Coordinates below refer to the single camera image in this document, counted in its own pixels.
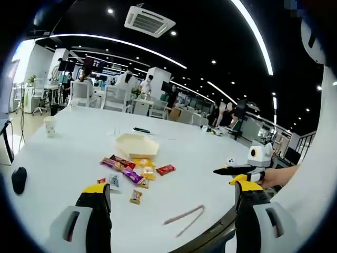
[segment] air conditioning vent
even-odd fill
[[[124,26],[159,38],[175,25],[175,22],[157,13],[131,6]]]

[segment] ceiling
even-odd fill
[[[300,34],[301,19],[284,8],[284,1],[241,2],[263,37],[273,76],[268,75],[251,28],[230,0],[146,1],[143,8],[176,22],[171,30],[176,31],[177,35],[166,32],[160,38],[124,27],[129,8],[142,2],[62,1],[41,11],[40,21],[35,22],[28,36],[39,37],[43,32],[53,31],[53,34],[93,34],[131,42],[170,57],[187,69],[139,48],[109,40],[59,37],[39,40],[38,44],[51,48],[57,46],[101,52],[149,66],[166,67],[175,82],[186,84],[188,88],[198,90],[212,100],[229,102],[222,93],[207,84],[210,81],[234,100],[243,99],[246,95],[249,101],[258,105],[260,116],[270,121],[274,120],[272,92],[275,92],[278,125],[286,129],[292,127],[292,131],[299,135],[316,130],[321,104],[321,94],[316,87],[322,81],[323,67],[316,64],[304,50]],[[114,13],[109,14],[108,8],[113,9]],[[107,60],[105,55],[88,55]],[[129,60],[108,57],[111,62],[124,65],[130,63]],[[136,62],[132,62],[132,67],[145,71],[148,69]]]

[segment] black mouse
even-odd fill
[[[27,179],[27,171],[25,168],[19,167],[17,170],[13,172],[12,184],[16,194],[23,193],[26,185],[26,179]]]

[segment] paper plate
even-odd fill
[[[157,154],[159,144],[149,137],[124,133],[116,139],[117,147],[131,158],[152,158]]]

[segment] snack packet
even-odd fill
[[[153,165],[151,159],[144,158],[144,159],[132,159],[132,160],[139,167],[142,167],[142,168],[152,167],[152,168],[154,168],[154,165]]]
[[[115,160],[112,160],[106,157],[103,158],[103,160],[101,161],[101,164],[108,166],[109,168],[112,168],[119,172],[122,172],[125,169],[125,167],[120,162],[117,162]]]
[[[164,167],[158,168],[156,169],[156,171],[160,174],[160,175],[165,175],[167,173],[170,173],[171,171],[174,171],[175,167],[173,167],[172,165],[166,165]]]
[[[134,169],[136,167],[136,164],[134,164],[133,162],[126,161],[123,158],[117,157],[115,155],[112,155],[110,159],[121,163],[125,168],[130,167],[131,169]]]
[[[140,187],[148,189],[148,184],[149,184],[149,180],[148,179],[144,179],[143,182],[141,182],[140,184],[138,184]]]
[[[140,191],[133,190],[130,202],[139,205],[141,203],[142,195],[143,194]]]
[[[144,167],[143,173],[141,174],[141,176],[149,180],[152,180],[152,181],[156,180],[156,175],[152,167]]]
[[[106,178],[101,178],[97,180],[97,183],[105,183],[106,182]]]
[[[122,173],[132,180],[134,184],[141,183],[145,178],[137,175],[130,167],[125,168]]]
[[[111,190],[119,190],[119,188],[120,188],[120,175],[110,174],[108,182],[110,184]]]

